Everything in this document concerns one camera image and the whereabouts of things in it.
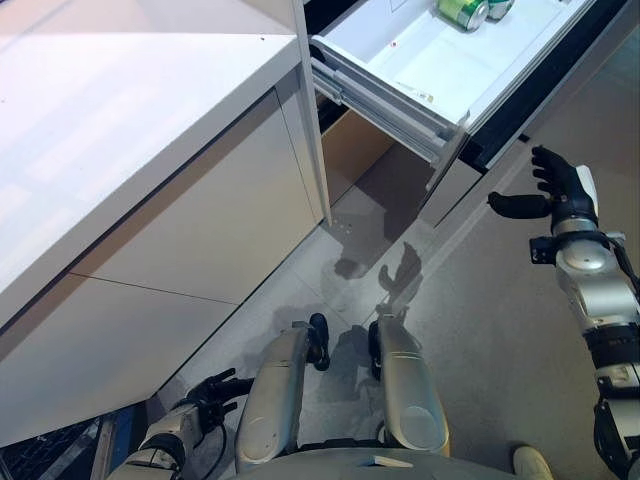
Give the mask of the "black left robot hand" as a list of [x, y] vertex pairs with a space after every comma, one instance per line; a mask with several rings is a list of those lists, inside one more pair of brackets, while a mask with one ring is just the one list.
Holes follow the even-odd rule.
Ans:
[[202, 380], [189, 390], [186, 399], [200, 408], [228, 413], [238, 407], [237, 398], [249, 394], [253, 383], [253, 377], [238, 378], [236, 369], [229, 368]]

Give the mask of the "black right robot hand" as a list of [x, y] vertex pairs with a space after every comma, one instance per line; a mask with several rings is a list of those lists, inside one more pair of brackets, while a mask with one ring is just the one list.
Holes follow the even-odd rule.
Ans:
[[552, 217], [552, 225], [570, 218], [598, 222], [595, 204], [584, 189], [578, 169], [544, 146], [531, 150], [533, 177], [543, 194], [502, 195], [491, 192], [488, 204], [498, 215], [510, 219]]

